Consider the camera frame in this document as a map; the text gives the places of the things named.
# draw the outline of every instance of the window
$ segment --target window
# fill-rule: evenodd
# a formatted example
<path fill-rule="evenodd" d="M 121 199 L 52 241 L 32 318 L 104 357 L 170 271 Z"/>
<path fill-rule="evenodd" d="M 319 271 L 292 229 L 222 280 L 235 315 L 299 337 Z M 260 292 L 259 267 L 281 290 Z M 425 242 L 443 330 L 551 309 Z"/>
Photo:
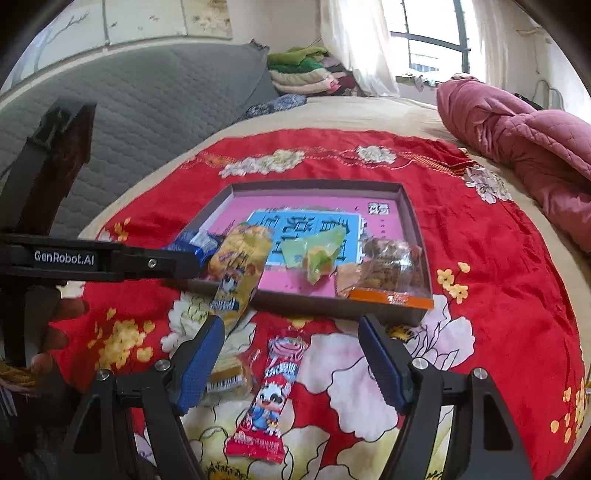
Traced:
<path fill-rule="evenodd" d="M 460 0 L 386 0 L 384 10 L 400 73 L 434 80 L 470 73 Z"/>

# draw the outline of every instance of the white curtain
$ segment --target white curtain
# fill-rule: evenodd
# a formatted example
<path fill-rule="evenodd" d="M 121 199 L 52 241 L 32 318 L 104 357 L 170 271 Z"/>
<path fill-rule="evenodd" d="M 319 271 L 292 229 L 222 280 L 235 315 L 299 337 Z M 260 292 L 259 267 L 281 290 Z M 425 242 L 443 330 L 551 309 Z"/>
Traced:
<path fill-rule="evenodd" d="M 398 97 L 382 0 L 321 0 L 324 46 L 364 92 Z"/>
<path fill-rule="evenodd" d="M 465 0 L 465 3 L 470 1 L 480 47 L 480 52 L 475 48 L 470 52 L 470 63 L 477 63 L 473 60 L 480 55 L 484 70 L 484 78 L 481 80 L 492 86 L 506 89 L 509 80 L 509 27 L 503 11 L 507 12 L 505 4 L 512 0 Z M 471 13 L 469 7 L 466 10 L 468 10 L 466 15 L 469 15 Z"/>

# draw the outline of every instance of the window frame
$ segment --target window frame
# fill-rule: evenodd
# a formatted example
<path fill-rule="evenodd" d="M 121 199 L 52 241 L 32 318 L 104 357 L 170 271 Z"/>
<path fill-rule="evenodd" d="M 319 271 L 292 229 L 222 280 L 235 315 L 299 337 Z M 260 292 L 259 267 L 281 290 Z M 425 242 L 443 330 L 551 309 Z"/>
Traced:
<path fill-rule="evenodd" d="M 451 43 L 445 40 L 439 40 L 438 38 L 431 38 L 431 37 L 424 37 L 423 35 L 415 35 L 410 33 L 408 29 L 408 17 L 406 13 L 406 4 L 405 0 L 400 0 L 402 4 L 402 10 L 404 11 L 404 25 L 406 26 L 406 32 L 390 32 L 391 37 L 401 37 L 406 38 L 407 40 L 415 40 L 420 41 L 423 43 L 430 43 L 432 45 L 437 45 L 439 47 L 449 48 L 451 50 L 456 50 L 462 54 L 462 71 L 464 73 L 470 73 L 470 48 L 468 48 L 468 37 L 466 35 L 466 21 L 464 19 L 464 10 L 462 9 L 462 2 L 461 0 L 453 0 L 453 6 L 456 10 L 456 19 L 457 19 L 457 29 L 460 38 L 460 44 Z M 410 52 L 410 43 L 408 43 L 408 67 L 411 66 L 411 52 Z"/>

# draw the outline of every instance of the orange label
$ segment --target orange label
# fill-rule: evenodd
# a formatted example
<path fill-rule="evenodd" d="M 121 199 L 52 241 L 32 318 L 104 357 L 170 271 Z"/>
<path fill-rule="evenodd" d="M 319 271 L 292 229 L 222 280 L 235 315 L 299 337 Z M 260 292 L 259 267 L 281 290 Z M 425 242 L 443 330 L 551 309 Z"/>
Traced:
<path fill-rule="evenodd" d="M 370 301 L 373 303 L 385 303 L 387 305 L 399 305 L 415 309 L 433 310 L 433 299 L 414 297 L 408 293 L 393 291 L 369 290 L 367 288 L 354 288 L 349 294 L 349 300 Z"/>

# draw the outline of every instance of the human hand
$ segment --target human hand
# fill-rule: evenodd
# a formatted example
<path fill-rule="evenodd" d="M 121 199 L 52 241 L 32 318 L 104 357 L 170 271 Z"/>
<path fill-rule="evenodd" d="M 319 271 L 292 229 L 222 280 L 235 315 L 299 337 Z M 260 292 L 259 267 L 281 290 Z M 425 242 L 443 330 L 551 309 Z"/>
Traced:
<path fill-rule="evenodd" d="M 61 299 L 51 320 L 73 320 L 88 312 L 88 303 L 82 299 Z M 61 350 L 68 346 L 70 339 L 56 328 L 47 326 L 41 342 L 40 353 L 31 359 L 31 373 L 43 375 L 51 372 L 54 366 L 49 350 Z"/>

